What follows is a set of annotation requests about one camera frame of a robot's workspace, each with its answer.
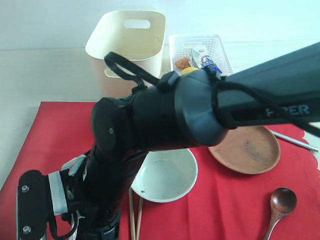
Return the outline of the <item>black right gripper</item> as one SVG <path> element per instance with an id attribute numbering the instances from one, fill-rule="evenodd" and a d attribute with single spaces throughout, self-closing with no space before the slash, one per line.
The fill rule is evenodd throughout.
<path id="1" fill-rule="evenodd" d="M 80 214 L 78 240 L 118 240 L 121 205 L 140 169 L 140 153 L 99 160 L 87 152 L 62 166 L 68 170 L 68 201 Z"/>

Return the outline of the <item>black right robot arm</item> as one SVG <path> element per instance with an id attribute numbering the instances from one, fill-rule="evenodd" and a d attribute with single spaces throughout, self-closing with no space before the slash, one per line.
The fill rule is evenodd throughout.
<path id="1" fill-rule="evenodd" d="M 93 146 L 67 180 L 78 240 L 119 238 L 123 198 L 151 151 L 215 146 L 243 126 L 290 123 L 320 134 L 318 43 L 229 76 L 206 66 L 156 78 L 115 52 L 104 62 L 137 87 L 92 109 Z"/>

